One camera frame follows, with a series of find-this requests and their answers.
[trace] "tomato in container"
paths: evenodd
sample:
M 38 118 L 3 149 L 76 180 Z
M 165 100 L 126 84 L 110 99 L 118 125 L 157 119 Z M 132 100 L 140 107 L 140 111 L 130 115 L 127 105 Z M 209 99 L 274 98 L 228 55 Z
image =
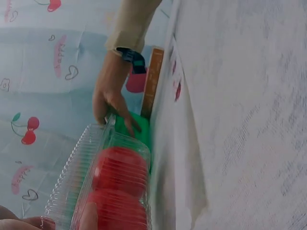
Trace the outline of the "tomato in container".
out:
M 147 162 L 137 152 L 124 147 L 111 147 L 99 154 L 92 184 L 94 190 L 116 189 L 141 198 L 147 182 Z
M 98 230 L 147 230 L 147 212 L 137 198 L 113 189 L 91 192 L 87 202 L 95 202 Z

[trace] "plastic clamshell lid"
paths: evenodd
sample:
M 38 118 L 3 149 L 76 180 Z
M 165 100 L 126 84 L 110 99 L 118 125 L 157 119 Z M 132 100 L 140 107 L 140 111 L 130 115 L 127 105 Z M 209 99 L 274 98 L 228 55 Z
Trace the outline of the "plastic clamshell lid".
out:
M 121 224 L 126 230 L 150 230 L 149 165 L 150 152 L 144 144 L 116 133 L 108 124 L 89 125 L 55 184 L 45 216 L 55 221 L 57 230 L 77 230 L 86 202 L 97 193 L 94 197 L 104 197 L 98 210 L 103 230 L 118 229 Z M 103 180 L 93 181 L 95 174 Z M 48 224 L 44 220 L 42 227 Z

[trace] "red cherry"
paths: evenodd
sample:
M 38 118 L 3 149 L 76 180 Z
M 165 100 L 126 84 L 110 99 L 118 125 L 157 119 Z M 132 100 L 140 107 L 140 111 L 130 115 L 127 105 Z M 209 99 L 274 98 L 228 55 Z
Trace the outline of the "red cherry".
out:
M 146 161 L 128 148 L 112 147 L 103 150 L 93 178 L 93 189 L 110 188 L 142 197 L 147 186 Z
M 28 120 L 28 130 L 36 130 L 39 127 L 39 120 L 37 117 L 33 116 Z
M 61 6 L 61 0 L 50 0 L 48 12 L 53 12 Z
M 90 193 L 87 202 L 97 205 L 98 230 L 147 230 L 146 209 L 129 194 L 101 189 Z
M 31 145 L 35 142 L 35 140 L 35 133 L 32 130 L 28 130 L 25 133 L 25 136 L 22 138 L 21 143 L 23 143 L 24 145 Z

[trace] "light blue fabric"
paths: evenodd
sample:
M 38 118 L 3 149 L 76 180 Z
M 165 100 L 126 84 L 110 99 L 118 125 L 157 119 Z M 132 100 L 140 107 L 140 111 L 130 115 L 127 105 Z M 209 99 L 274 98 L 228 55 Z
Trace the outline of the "light blue fabric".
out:
M 92 114 L 92 93 L 120 0 L 0 2 L 0 205 L 43 215 Z M 171 2 L 154 15 L 142 52 L 164 46 Z M 143 92 L 122 93 L 139 114 Z

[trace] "white fabric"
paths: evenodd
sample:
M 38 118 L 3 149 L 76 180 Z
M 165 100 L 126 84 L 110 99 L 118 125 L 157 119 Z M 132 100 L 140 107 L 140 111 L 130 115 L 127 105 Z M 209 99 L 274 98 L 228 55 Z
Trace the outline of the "white fabric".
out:
M 303 0 L 182 0 L 176 39 L 192 113 L 169 102 L 156 107 L 152 124 L 156 154 L 174 155 L 176 186 L 163 200 L 175 196 L 176 204 L 164 210 L 170 216 L 176 206 L 177 230 L 306 228 L 306 18 Z M 183 161 L 192 155 L 179 139 L 178 132 L 186 138 L 191 132 L 176 124 L 183 116 L 195 120 L 204 186 L 185 179 L 201 177 L 183 168 L 199 161 L 196 154 Z M 159 147 L 158 138 L 173 146 Z M 194 223 L 198 203 L 189 200 L 201 199 L 195 194 L 204 188 L 207 203 L 194 212 Z

